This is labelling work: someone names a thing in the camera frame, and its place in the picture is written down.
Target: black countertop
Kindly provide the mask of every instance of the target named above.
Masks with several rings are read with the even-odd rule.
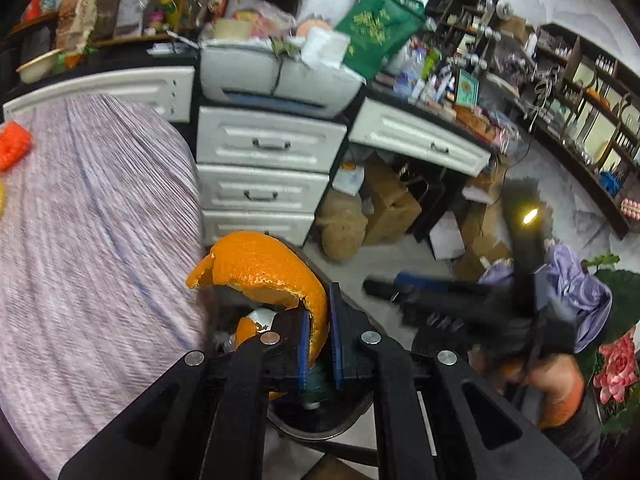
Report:
[[[19,83],[17,86],[0,96],[0,104],[18,98],[45,86],[60,83],[68,79],[93,75],[113,70],[127,70],[131,68],[148,68],[155,66],[196,66],[198,53],[190,48],[183,54],[169,54],[167,56],[152,56],[146,52],[149,45],[118,46],[112,49],[100,49],[95,54],[89,54],[86,62],[74,69],[65,70],[59,74],[45,76],[32,84]]]
[[[474,134],[472,134],[461,124],[455,121],[446,121],[428,110],[423,110],[422,108],[410,104],[406,99],[402,99],[394,94],[393,90],[388,86],[377,83],[375,81],[369,81],[366,85],[363,86],[363,89],[360,91],[360,94],[357,97],[357,99],[360,100],[360,102],[358,103],[358,108],[362,105],[362,101],[364,100],[364,98],[369,98],[373,101],[378,101],[393,108],[398,108],[399,110],[407,112],[420,119],[437,124],[438,126],[450,131],[451,133],[459,137],[462,137],[465,140],[468,140],[469,142],[484,150],[487,150],[488,152],[495,152],[495,150],[487,142],[482,139],[478,139]]]

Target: yellow light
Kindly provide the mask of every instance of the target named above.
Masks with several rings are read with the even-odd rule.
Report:
[[[538,210],[537,209],[532,209],[531,211],[529,211],[527,213],[527,215],[522,219],[522,223],[524,225],[530,224],[533,219],[538,216]]]

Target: drawer handle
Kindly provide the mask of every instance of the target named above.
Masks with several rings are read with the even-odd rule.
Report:
[[[448,148],[439,148],[438,146],[436,146],[435,142],[431,143],[431,149],[434,152],[442,153],[443,155],[449,155],[449,149]]]
[[[252,202],[273,202],[274,200],[278,199],[278,192],[274,191],[273,193],[271,193],[271,197],[259,197],[259,196],[251,196],[251,193],[249,193],[249,190],[245,190],[244,192],[244,197],[247,200],[251,200]]]
[[[285,142],[284,146],[265,146],[263,144],[260,144],[259,139],[254,139],[252,140],[252,144],[260,150],[267,150],[269,152],[284,152],[291,147],[291,143],[289,141]]]

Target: blue stripe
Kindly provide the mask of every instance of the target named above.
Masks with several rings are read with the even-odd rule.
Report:
[[[107,236],[109,237],[109,240],[113,245],[113,249],[115,250],[116,255],[119,257],[120,261],[124,264],[124,269],[129,275],[129,279],[138,288],[138,290],[140,291],[140,294],[142,294],[142,297],[145,298],[146,304],[148,305],[149,309],[151,309],[151,311],[155,314],[156,318],[158,318],[162,322],[162,324],[164,324],[164,326],[169,329],[171,334],[176,338],[176,340],[178,341],[178,343],[180,343],[180,346],[182,346],[183,349],[190,350],[191,345],[188,343],[188,341],[185,338],[183,338],[178,333],[176,327],[171,323],[171,320],[168,319],[168,317],[164,314],[164,312],[162,312],[162,309],[160,308],[160,306],[151,297],[151,294],[149,293],[148,288],[146,288],[146,286],[140,281],[140,278],[136,274],[135,270],[132,268],[131,264],[125,259],[124,254],[122,253],[122,250],[118,245],[118,241],[113,235],[113,232],[111,231],[110,227],[108,227],[107,222],[102,212],[100,211],[100,208],[98,207],[98,203],[95,199],[94,191],[91,188],[91,185],[89,184],[89,179],[86,176],[86,172],[84,171],[84,166],[82,165],[82,160],[80,159],[80,153],[78,151],[78,146],[76,145],[75,134],[71,127],[71,117],[69,116],[69,107],[67,105],[66,99],[65,99],[65,111],[66,111],[66,122],[69,127],[69,133],[70,133],[71,141],[74,147],[74,153],[76,154],[76,159],[78,160],[78,167],[82,175],[82,180],[84,181],[84,185],[89,193],[89,197],[91,198],[91,202],[94,206],[94,210],[98,215],[98,217],[100,218],[102,227],[104,227],[104,230],[107,233]]]

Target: gray striped tablecloth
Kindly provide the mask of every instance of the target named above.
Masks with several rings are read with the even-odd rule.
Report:
[[[0,408],[56,478],[200,346],[204,312],[184,286],[200,205],[186,143],[147,105],[77,96],[15,121],[33,149],[2,176]]]

